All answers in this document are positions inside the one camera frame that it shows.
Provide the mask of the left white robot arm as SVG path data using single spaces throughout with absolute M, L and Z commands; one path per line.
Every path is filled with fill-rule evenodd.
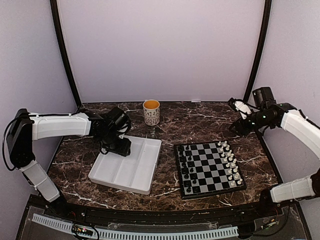
M 33 142 L 64 136 L 90 136 L 98 140 L 101 154 L 115 153 L 126 157 L 131 153 L 131 141 L 124 135 L 131 129 L 131 120 L 120 108 L 114 107 L 104 115 L 84 109 L 74 113 L 31 113 L 25 108 L 17 111 L 2 135 L 2 155 L 9 155 L 12 167 L 19 170 L 42 197 L 51 203 L 51 210 L 67 218 L 70 206 L 65 197 L 37 162 Z

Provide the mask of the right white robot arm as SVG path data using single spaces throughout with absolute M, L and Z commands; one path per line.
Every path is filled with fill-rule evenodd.
M 308 119 L 301 110 L 289 103 L 277 103 L 270 87 L 261 87 L 252 92 L 255 111 L 241 99 L 230 98 L 228 105 L 241 116 L 231 124 L 229 130 L 246 136 L 253 130 L 276 127 L 292 134 L 307 146 L 317 157 L 320 155 L 320 128 Z M 320 173 L 273 186 L 261 192 L 261 201 L 255 205 L 255 213 L 266 217 L 275 204 L 312 199 L 320 196 Z

